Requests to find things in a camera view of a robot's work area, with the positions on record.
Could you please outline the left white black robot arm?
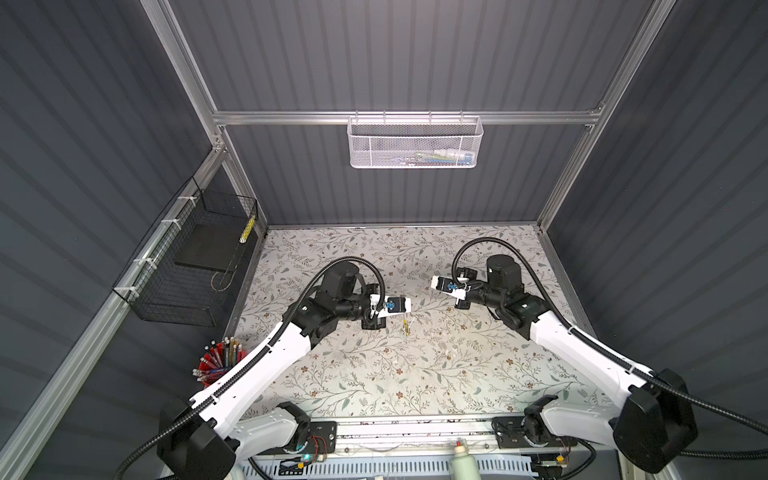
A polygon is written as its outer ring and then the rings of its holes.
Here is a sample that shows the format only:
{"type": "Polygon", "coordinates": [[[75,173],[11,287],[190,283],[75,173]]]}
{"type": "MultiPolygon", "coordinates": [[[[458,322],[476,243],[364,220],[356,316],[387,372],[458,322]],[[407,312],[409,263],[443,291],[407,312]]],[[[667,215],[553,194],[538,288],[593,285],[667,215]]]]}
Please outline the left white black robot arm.
{"type": "Polygon", "coordinates": [[[148,445],[173,479],[224,479],[240,461],[273,449],[300,452],[311,419],[285,401],[271,412],[242,419],[290,366],[333,333],[342,319],[365,328],[385,326],[386,286],[368,260],[345,256],[323,267],[292,303],[268,338],[230,371],[188,401],[161,414],[148,445]]]}

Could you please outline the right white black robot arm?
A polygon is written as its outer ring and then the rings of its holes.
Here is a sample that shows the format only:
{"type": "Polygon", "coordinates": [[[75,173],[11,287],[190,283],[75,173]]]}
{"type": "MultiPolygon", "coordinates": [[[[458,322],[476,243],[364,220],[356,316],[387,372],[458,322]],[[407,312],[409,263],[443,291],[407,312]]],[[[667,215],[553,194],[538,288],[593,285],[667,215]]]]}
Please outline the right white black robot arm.
{"type": "Polygon", "coordinates": [[[612,447],[635,466],[658,473],[698,437],[692,406],[651,384],[656,378],[684,390],[682,378],[650,368],[596,341],[576,326],[566,326],[543,298],[526,292],[520,265],[503,254],[486,262],[487,277],[461,268],[454,278],[434,278],[434,289],[455,298],[458,309],[483,305],[505,326],[554,353],[596,385],[608,407],[577,406],[547,394],[528,406],[523,421],[529,443],[558,436],[612,447]]]}

